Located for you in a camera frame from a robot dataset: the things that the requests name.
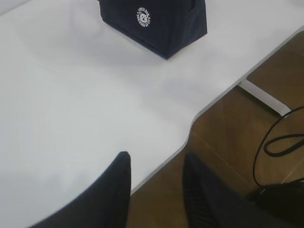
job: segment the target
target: white desk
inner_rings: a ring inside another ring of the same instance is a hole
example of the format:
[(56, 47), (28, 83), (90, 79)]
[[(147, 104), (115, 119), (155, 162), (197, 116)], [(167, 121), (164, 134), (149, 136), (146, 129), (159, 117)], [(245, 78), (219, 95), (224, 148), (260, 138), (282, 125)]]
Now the white desk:
[(0, 17), (0, 227), (85, 190), (120, 151), (136, 190), (192, 122), (303, 30), (302, 0), (207, 0), (208, 35), (165, 61), (102, 22), (96, 0), (33, 0)]
[(0, 16), (30, 0), (0, 0)]

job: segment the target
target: wooden floor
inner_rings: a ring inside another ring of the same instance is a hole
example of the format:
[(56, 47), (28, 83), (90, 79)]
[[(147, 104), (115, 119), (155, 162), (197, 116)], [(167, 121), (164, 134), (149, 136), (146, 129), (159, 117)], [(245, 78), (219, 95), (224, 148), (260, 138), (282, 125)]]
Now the wooden floor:
[[(304, 33), (270, 57), (248, 79), (291, 109), (304, 105)], [(194, 150), (221, 179), (242, 195), (256, 188), (252, 163), (269, 127), (279, 118), (236, 87), (193, 124), (185, 149), (131, 197), (128, 228), (187, 228), (181, 174), (183, 157)], [(304, 132), (304, 111), (290, 115), (269, 136)], [(294, 141), (272, 147), (274, 151)], [(282, 158), (262, 152), (257, 162), (262, 184), (304, 177), (304, 148)]]

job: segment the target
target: bag logo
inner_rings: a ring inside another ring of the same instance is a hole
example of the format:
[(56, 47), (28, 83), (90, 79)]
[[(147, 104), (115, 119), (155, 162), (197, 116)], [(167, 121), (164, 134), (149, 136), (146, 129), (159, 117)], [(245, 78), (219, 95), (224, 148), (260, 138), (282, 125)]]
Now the bag logo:
[(148, 27), (151, 23), (151, 18), (148, 10), (146, 10), (144, 7), (140, 7), (137, 10), (137, 20), (141, 26)]

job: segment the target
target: power cord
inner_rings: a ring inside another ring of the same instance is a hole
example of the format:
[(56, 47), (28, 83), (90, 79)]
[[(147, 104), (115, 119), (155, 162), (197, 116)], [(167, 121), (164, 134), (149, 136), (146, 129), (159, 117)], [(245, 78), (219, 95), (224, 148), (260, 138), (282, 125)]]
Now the power cord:
[[(301, 106), (301, 107), (298, 107), (288, 113), (286, 113), (285, 115), (283, 115), (280, 119), (278, 119), (271, 127), (270, 129), (268, 130), (268, 132), (266, 133), (266, 135), (264, 136), (260, 146), (258, 147), (258, 150), (256, 152), (256, 155), (255, 155), (255, 158), (254, 158), (254, 161), (253, 161), (253, 168), (252, 168), (252, 176), (253, 176), (253, 180), (255, 181), (255, 183), (259, 186), (259, 187), (262, 187), (262, 188), (266, 188), (265, 186), (262, 186), (261, 184), (258, 183), (257, 181), (257, 178), (256, 178), (256, 162), (257, 162), (257, 157), (260, 153), (260, 150), (266, 140), (266, 138), (268, 137), (268, 135), (270, 134), (270, 132), (272, 131), (272, 129), (279, 123), (281, 122), (283, 119), (285, 119), (288, 115), (294, 113), (294, 112), (297, 112), (301, 109), (304, 109), (304, 106)], [(302, 147), (304, 145), (304, 139), (302, 139), (301, 141), (297, 142), (296, 144), (292, 145), (291, 147), (289, 147), (288, 149), (282, 151), (282, 152), (279, 152), (279, 153), (272, 153), (269, 151), (268, 147), (279, 141), (279, 140), (282, 140), (282, 139), (288, 139), (288, 138), (297, 138), (297, 137), (304, 137), (304, 133), (299, 133), (299, 134), (289, 134), (289, 135), (283, 135), (283, 136), (280, 136), (280, 137), (276, 137), (272, 140), (269, 140), (268, 142), (265, 143), (264, 145), (264, 152), (269, 155), (270, 157), (274, 157), (274, 158), (277, 158), (277, 157), (282, 157), (282, 156), (285, 156), (287, 154), (290, 154), (292, 152), (294, 152), (295, 150), (299, 149), (300, 147)], [(303, 178), (300, 178), (300, 179), (297, 179), (295, 181), (292, 181), (292, 182), (297, 182), (297, 181), (304, 181), (304, 177)]]

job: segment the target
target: lunch bag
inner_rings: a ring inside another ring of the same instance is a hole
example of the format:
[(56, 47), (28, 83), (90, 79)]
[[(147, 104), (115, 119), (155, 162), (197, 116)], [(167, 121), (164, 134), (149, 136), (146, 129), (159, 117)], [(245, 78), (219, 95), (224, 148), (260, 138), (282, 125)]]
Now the lunch bag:
[(99, 0), (105, 23), (168, 59), (207, 33), (205, 0)]

